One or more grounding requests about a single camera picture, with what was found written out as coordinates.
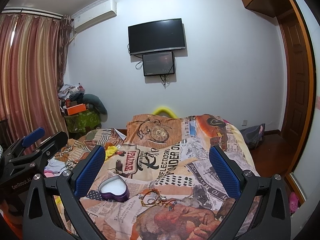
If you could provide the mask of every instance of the blue gripper pad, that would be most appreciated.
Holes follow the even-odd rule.
[[[80,161],[80,162],[87,161],[87,163],[82,168],[81,173],[77,176],[74,182],[75,183],[74,194],[76,198],[85,197],[89,192],[89,189],[92,183],[97,177],[97,174],[99,173],[105,161],[105,158],[106,158],[105,149],[102,146],[97,145],[88,155],[88,157],[89,158],[91,157],[89,161],[87,161],[87,159]]]
[[[28,148],[29,146],[33,145],[37,140],[42,138],[44,134],[44,129],[42,127],[39,127],[23,139],[22,147]]]
[[[241,195],[240,182],[215,147],[211,147],[209,150],[209,160],[228,196],[236,200],[239,199]]]

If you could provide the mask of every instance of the jewelry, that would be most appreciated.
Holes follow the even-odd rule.
[[[144,198],[146,197],[146,195],[148,195],[151,192],[156,193],[156,196],[154,198],[149,198],[147,203],[145,203],[143,201]],[[141,205],[143,207],[159,206],[159,207],[169,208],[169,211],[174,211],[174,206],[177,204],[176,200],[167,201],[167,197],[161,196],[160,191],[157,190],[156,188],[152,188],[152,189],[148,190],[148,192],[145,194],[141,194],[141,193],[138,194],[138,198],[140,199]]]

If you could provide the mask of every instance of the purple heart-shaped tin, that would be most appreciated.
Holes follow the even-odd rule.
[[[130,195],[127,184],[119,175],[102,182],[98,190],[103,199],[114,199],[117,202],[127,201]]]

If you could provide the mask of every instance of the green bag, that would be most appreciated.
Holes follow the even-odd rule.
[[[85,133],[86,126],[93,129],[101,123],[99,114],[93,110],[86,110],[64,118],[66,119],[67,129],[71,133]]]

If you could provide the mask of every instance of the orange box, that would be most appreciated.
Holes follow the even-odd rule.
[[[71,106],[71,107],[67,108],[67,113],[68,113],[68,115],[72,115],[72,114],[77,114],[77,113],[83,112],[85,110],[87,110],[85,107],[85,104],[79,104],[79,105]]]

